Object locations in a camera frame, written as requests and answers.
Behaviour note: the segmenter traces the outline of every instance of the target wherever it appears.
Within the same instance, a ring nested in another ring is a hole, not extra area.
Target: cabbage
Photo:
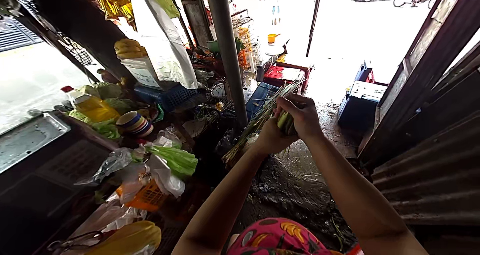
[[[120,98],[122,96],[122,89],[117,84],[99,82],[93,87],[98,91],[100,98],[103,100],[107,98]]]
[[[107,139],[115,140],[120,137],[120,133],[115,125],[115,120],[110,119],[99,123],[91,123],[93,130]]]
[[[104,102],[114,108],[120,115],[136,109],[135,102],[130,99],[107,98]]]
[[[87,116],[85,116],[83,113],[81,113],[80,111],[78,111],[76,109],[72,110],[72,111],[69,111],[67,113],[67,115],[70,116],[70,117],[73,117],[77,120],[80,120],[83,123],[87,123],[87,124],[93,123],[93,121],[90,118],[88,118]]]
[[[78,91],[83,93],[88,93],[90,95],[100,98],[99,92],[95,88],[93,88],[91,85],[84,85]]]

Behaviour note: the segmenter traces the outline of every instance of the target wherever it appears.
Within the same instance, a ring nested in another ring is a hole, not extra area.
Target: plastic bottle
[[[88,93],[75,91],[71,86],[65,86],[61,90],[70,98],[72,105],[93,122],[103,122],[110,119],[118,119],[120,114],[107,103],[96,96]]]

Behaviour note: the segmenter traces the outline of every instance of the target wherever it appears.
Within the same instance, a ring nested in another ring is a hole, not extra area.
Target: banana
[[[140,43],[138,43],[136,40],[128,39],[128,38],[123,38],[115,42],[114,46],[117,47],[117,45],[121,45],[121,44],[129,44],[131,46],[140,47]]]
[[[117,54],[129,53],[129,52],[141,52],[140,47],[133,47],[133,46],[122,46],[119,48],[115,48],[115,52]]]
[[[143,52],[127,52],[127,53],[122,53],[122,54],[117,54],[118,59],[132,59],[132,58],[141,58],[146,56],[145,53]]]

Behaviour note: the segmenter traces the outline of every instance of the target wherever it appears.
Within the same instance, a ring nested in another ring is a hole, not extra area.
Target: hand
[[[294,141],[298,140],[297,135],[285,136],[277,124],[277,117],[271,117],[261,128],[260,136],[250,147],[261,154],[275,154],[287,148]]]
[[[293,102],[301,105],[299,109]],[[276,99],[277,110],[275,116],[278,117],[281,109],[287,111],[293,117],[293,123],[297,130],[298,137],[302,141],[321,138],[323,136],[320,123],[318,122],[318,114],[313,99],[291,93],[286,97],[278,97]]]

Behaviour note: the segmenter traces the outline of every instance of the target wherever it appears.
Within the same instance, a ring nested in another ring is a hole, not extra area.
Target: yellow banana bunch
[[[305,243],[305,240],[303,240],[303,236],[301,234],[301,228],[298,227],[297,225],[290,223],[290,222],[283,222],[280,224],[280,227],[282,230],[286,231],[290,236],[294,236],[300,240],[300,242]]]
[[[115,42],[114,47],[118,59],[132,59],[147,56],[145,48],[133,39],[124,38]]]

